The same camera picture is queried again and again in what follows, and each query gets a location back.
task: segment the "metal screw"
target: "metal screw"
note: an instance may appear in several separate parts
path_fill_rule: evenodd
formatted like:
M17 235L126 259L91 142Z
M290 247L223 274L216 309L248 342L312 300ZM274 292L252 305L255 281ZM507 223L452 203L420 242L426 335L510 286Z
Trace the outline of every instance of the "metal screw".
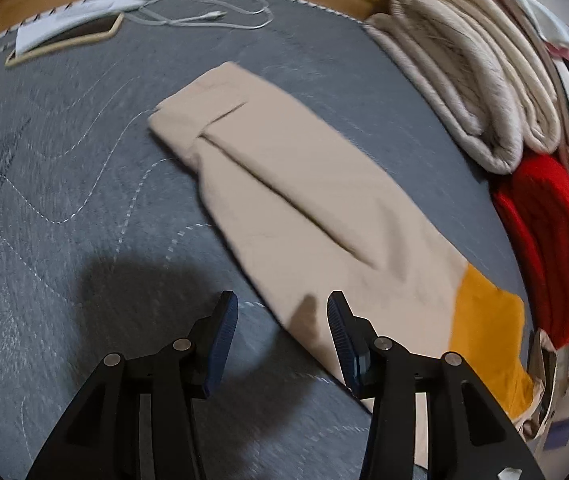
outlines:
M460 357L455 352L449 352L445 356L445 361L447 361L447 364L450 364L452 366L460 366L461 364L463 364L463 358Z
M393 346L393 341L383 335L375 338L373 345L380 350L389 350Z
M173 342L173 349L178 350L179 352L184 352L185 350L189 350L191 348L191 341L186 337L182 339L176 339Z
M116 366L119 362L120 362L119 354L109 354L103 360L103 363L107 366Z

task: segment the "white blanket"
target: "white blanket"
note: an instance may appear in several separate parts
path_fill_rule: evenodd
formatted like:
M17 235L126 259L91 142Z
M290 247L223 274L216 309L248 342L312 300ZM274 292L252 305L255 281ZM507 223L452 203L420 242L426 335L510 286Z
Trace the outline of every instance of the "white blanket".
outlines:
M538 54L492 0L391 0L365 25L455 141L491 173L512 173L523 144L554 152L556 92Z
M569 48L569 26L538 0L516 0L543 41Z

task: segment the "white stitching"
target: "white stitching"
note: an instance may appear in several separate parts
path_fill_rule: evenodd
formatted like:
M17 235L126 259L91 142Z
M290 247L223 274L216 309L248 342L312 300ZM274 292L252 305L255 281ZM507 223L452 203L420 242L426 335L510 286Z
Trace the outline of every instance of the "white stitching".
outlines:
M31 143L30 143L28 140L26 140L26 145L27 145L37 156L39 156L40 158L43 158L43 159L45 159L45 160L58 160L59 158L62 158L62 157L65 156L65 155L69 155L69 153L71 153L73 150L75 150L75 149L78 147L78 145L85 139L85 137L87 137L87 134L91 131L91 129L93 128L93 125L96 124L96 121L98 121L98 119L100 119L100 116L103 114L104 110L106 110L106 107L108 107L109 104L111 103L111 101L113 101L113 100L116 98L116 96L118 95L118 93L120 92L120 90L122 90L125 86L127 86L131 81L134 81L134 80L136 80L136 79L138 79L138 78L140 78L140 76L132 77L131 79L129 79L129 81L127 81L126 83L124 83L122 86L120 86L119 89L116 90L116 93L114 93L114 94L109 98L109 101L107 101L106 104L102 107L102 109L98 112L98 115L96 116L95 119L93 119L93 121L91 122L91 124L89 125L89 127L87 128L87 130L84 132L84 134L82 135L82 137L81 137L73 146L71 146L68 150L65 150L64 152L59 153L58 155L46 155L46 154L41 153L41 152L39 152L38 150L36 150L36 149L31 145Z
M24 446L26 447L26 453L29 455L29 460L31 462L34 461L34 458L31 456L31 450L29 449L29 442L26 439L26 431L24 430L24 401L26 400L26 396L22 399L22 403L20 404L20 427L22 428L22 436L24 437Z
M149 176L149 173L151 173L153 168L155 168L159 163L165 162L166 160L176 160L176 159L174 157L167 157L167 158L161 158L161 160L154 162L151 165L151 168L149 168L147 171L144 172L142 179L139 181L138 186L135 188L135 192L133 193L133 197L131 199L131 202L129 203L129 208L127 209L126 212L126 217L124 218L124 224L122 226L122 229L120 230L120 238L118 239L116 254L114 254L114 261L113 261L114 264L116 263L118 254L120 254L120 247L122 245L122 240L124 239L124 234L126 233L127 227L129 226L129 220L131 218L133 209L135 208L135 202L136 200L138 200L138 195L140 193L140 190L142 189L142 186L144 186L144 183L147 180L147 177Z
M210 227L210 225L209 225L209 224L200 224L200 227ZM7 247L9 247L9 249L11 249L11 250L16 254L16 256L18 257L18 259L20 260L20 262L22 262L22 264L23 264L27 269L29 269L29 270L31 271L31 273L33 274L33 276L36 278L36 280L37 280L38 282L42 283L42 284L44 285L44 287L45 287L47 290L51 291L53 294L55 294L58 298L60 298L61 300L63 300L65 303L69 303L71 306L82 306L83 304L88 304L88 303L90 303L90 302L93 300L93 298L94 298L95 296L97 296L97 295L101 292L101 290L100 290L100 291L97 291L91 298L89 298L89 299L86 300L86 301L82 301L82 302L80 302L80 303L77 303L77 302L75 302L75 301L70 300L69 298L66 298L66 297L63 296L61 293L59 293L57 290L55 290L51 285L49 285L49 283L47 283L46 280L45 280L42 276L40 276L40 274L38 274L37 271L36 271L33 267L31 267L31 266L23 259L22 256L20 256L20 253L18 252L18 250L17 250L13 245L11 245L11 243L10 243L4 236L0 236L0 241L1 241L1 243L5 244ZM108 274L108 276L107 276L108 278L111 277L111 274L114 272L114 269L115 269L115 267L116 267L115 264L116 264L116 259L114 259L114 260L112 261L111 269L109 269L109 274Z
M301 372L292 372L291 377L293 379L313 379L314 381L320 381L321 383L336 384L336 382L332 381L331 379L327 379L325 377L320 377L318 375L313 375L313 374L303 374Z
M106 157L106 160L104 161L104 164L102 165L102 169L100 170L100 173L98 173L98 177L96 179L96 181L93 184L93 187L91 188L91 191L89 191L89 194L87 195L87 198L85 198L84 202L82 203L82 205L78 208L78 210L73 213L71 216L69 216L69 218L65 218L64 220L51 220L50 218L47 218L46 216L44 216L41 212L39 212L32 204L31 202L29 202L29 200L26 199L26 197L20 192L20 190L13 184L13 182L11 182L7 176L4 177L4 179L8 182L8 184L16 190L16 192L18 193L18 195L20 195L22 197L22 199L28 204L28 206L35 211L40 217L42 217L44 220L46 220L47 222L51 223L51 224L64 224L65 222L68 222L69 220L71 220L72 218L74 218L75 215L77 215L80 211L82 211L82 208L84 208L85 205L87 205L88 200L91 198L91 195L93 195L94 190L96 189L96 186L98 185L98 181L100 180L100 178L102 177L102 174L104 173L104 168L106 168L106 165L109 162L109 159L111 159L111 156L114 154L114 151L116 151L116 147L118 145L118 143L120 142L120 139L122 139L122 136L124 135L124 133L127 131L127 128L129 128L129 126L131 125L131 123L133 123L133 121L135 121L138 117L140 117L143 113L146 112L150 112L151 110L144 110L140 113L138 113L136 116L133 117L133 119L131 119L129 121L129 123L127 124L127 126L124 127L124 129L122 130L122 132L120 133L120 136L118 137L118 140L116 140L116 143L114 144L114 147L111 149L111 152L109 152L109 154Z
M7 41L4 45L0 46L0 54L2 54L8 48L13 47L16 44L15 41Z
M187 226L184 227L183 229L193 229L194 227L211 227L211 224L194 224L193 226ZM183 237L184 236L184 230L181 230L178 233L178 236ZM165 261L162 264L162 270L160 272L160 280L158 282L158 291L156 293L156 297L153 300L154 306L159 306L160 305L160 298L162 297L162 290L164 289L164 281L165 281L165 277L167 275L167 269L168 269L168 264L171 261L171 258L173 256L173 253L175 252L175 249L178 245L178 239L177 238L173 238L173 240L171 240L171 243L167 246L167 250L165 251L165 253L171 253L171 254L165 254Z
M337 14L335 10L333 10L333 9L327 9L327 7L322 6L322 5L320 5L320 4L316 4L316 3L314 3L314 2L308 2L308 1L305 1L305 0L295 0L295 3L299 3L299 4L301 4L301 5L306 5L306 6L308 6L308 7L316 7L316 8L318 8L318 9L325 10L325 11L327 11L327 12L329 12L329 13ZM71 6L71 5L72 5L72 4L67 4L66 6L59 6L59 7L56 7L55 9L53 9L53 11L55 12L56 10L64 10L64 9L67 9L67 8L68 8L69 6ZM350 15L348 15L348 14L342 14L342 13L340 13L339 15L340 15L340 16L343 16L344 18L347 18L348 20L351 20L351 21L353 21L353 22L362 24L362 21L361 21L361 20L358 20L357 18L354 18L353 16L350 16ZM16 30L18 30L18 27L19 27L20 25L22 25L22 23L24 23L24 22L16 23L15 25L12 25L11 27L9 27L7 30L8 30L9 32L15 32Z
M334 426L332 428L328 428L327 430L319 431L315 436L308 437L308 440L311 440L311 443L309 443L309 445L305 447L305 449L303 449L303 452L300 454L300 465L298 466L300 474L296 476L297 480L300 480L302 474L305 472L305 463L307 461L307 456L311 447L321 438L325 438L330 434L342 433L343 431L367 433L369 430L366 430L365 428L358 428L357 426Z
M105 75L107 75L109 72L111 72L111 70L113 69L113 67L116 66L117 64L119 64L121 61L122 61L122 59L119 59L118 61L116 61L115 63L113 63L113 65L111 65L109 68L107 68L107 69L102 73L102 75L101 75L98 79L96 79L96 81L93 83L93 85L91 85L91 86L87 89L87 91L84 92L84 94L82 94L80 97L78 97L78 98L77 98L74 102L72 102L70 105L68 105L68 106L66 106L65 108L62 108L62 109L60 109L60 110L55 110L55 111L54 111L54 110L47 110L46 108L40 106L37 102L35 102L35 101L34 101L33 99L31 99L29 96L27 96L26 98L27 98L27 100L28 100L33 106L35 106L36 108L38 108L38 110L40 110L41 112L43 112L47 117L56 116L56 115L65 113L65 112L67 112L68 110L71 110L71 109L72 109L76 104L78 104L81 100L83 100L83 99L88 95L88 93L91 92L91 91L98 85L98 83L100 83L100 81L102 81L102 78L103 78ZM130 83L133 79L136 79L137 77L134 77L134 78L132 78L132 79L129 79L129 81L127 81L127 82L126 82L124 85L122 85L122 86L127 85L128 83Z
M242 304L245 304L247 306L261 306L262 308L266 308L266 306L264 306L262 303L258 303L258 301L254 301L253 303L250 301L245 301Z

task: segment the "pile of clothes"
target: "pile of clothes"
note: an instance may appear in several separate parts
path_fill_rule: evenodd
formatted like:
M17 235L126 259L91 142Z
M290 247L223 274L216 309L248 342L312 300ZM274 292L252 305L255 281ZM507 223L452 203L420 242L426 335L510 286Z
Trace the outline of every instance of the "pile of clothes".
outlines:
M465 152L553 347L569 344L569 27L536 0L390 0L365 28Z

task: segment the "folded blanket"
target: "folded blanket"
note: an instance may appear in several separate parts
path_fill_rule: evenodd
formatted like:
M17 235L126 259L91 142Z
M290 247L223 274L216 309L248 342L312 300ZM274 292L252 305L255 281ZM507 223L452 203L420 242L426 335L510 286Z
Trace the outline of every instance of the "folded blanket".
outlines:
M569 343L569 175L528 152L492 199L520 263L535 323L556 348Z
M305 106L225 63L158 105L153 131L198 174L203 203L280 323L335 377L327 298L410 351L460 352L522 425L542 385L519 360L524 308L404 191ZM427 412L417 399L417 454Z
M541 60L492 0L391 0L365 25L471 158L512 173L523 143L552 153L556 92Z
M545 42L540 38L530 19L527 17L523 9L518 5L517 0L494 0L501 9L513 20L520 31L525 35L531 43L536 54L540 58L545 72L551 80L551 84L556 92L556 113L561 122L561 143L559 145L559 158L562 165L569 172L569 108L567 99L564 94L562 82L558 76L558 71L553 65L551 55L547 50Z

